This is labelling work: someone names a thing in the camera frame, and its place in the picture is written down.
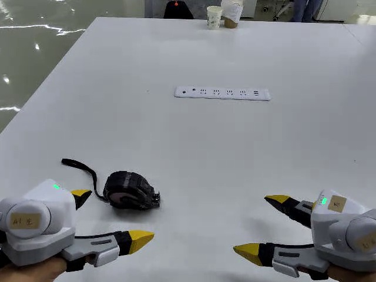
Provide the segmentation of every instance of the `paper cup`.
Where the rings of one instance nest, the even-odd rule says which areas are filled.
[[[222,8],[219,6],[209,6],[207,10],[207,26],[209,29],[219,28],[219,23],[222,16]]]

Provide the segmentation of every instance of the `paper label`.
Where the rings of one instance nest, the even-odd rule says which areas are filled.
[[[38,229],[41,222],[40,213],[12,213],[10,229]]]
[[[330,200],[328,209],[337,213],[342,213],[346,204],[346,200],[347,199],[344,197],[333,195]]]
[[[238,1],[223,0],[221,3],[223,9],[222,15],[227,19],[231,19],[235,23],[239,23],[243,5]]]
[[[369,251],[376,247],[376,231],[368,234],[357,241],[357,246],[362,251]]]

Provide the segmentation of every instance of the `human hand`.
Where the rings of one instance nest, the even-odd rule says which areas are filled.
[[[66,262],[53,257],[32,266],[17,267],[8,265],[0,270],[1,282],[53,282],[65,272]]]
[[[328,275],[339,282],[376,282],[376,273],[358,273],[338,266],[330,266]]]

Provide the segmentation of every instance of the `tabletop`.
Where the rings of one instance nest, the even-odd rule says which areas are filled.
[[[358,40],[361,44],[375,44],[376,41],[376,26],[374,25],[344,25],[346,29]]]
[[[51,178],[69,190],[142,174],[159,209],[119,211],[94,195],[78,234],[155,232],[143,249],[68,281],[295,281],[234,245],[311,243],[263,197],[376,196],[374,47],[344,25],[98,18],[0,134],[0,197]],[[267,88],[271,101],[175,98],[177,86]],[[300,281],[310,281],[302,274]]]

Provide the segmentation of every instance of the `white power strip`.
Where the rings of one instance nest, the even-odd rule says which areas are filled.
[[[270,101],[267,89],[178,86],[175,97]]]

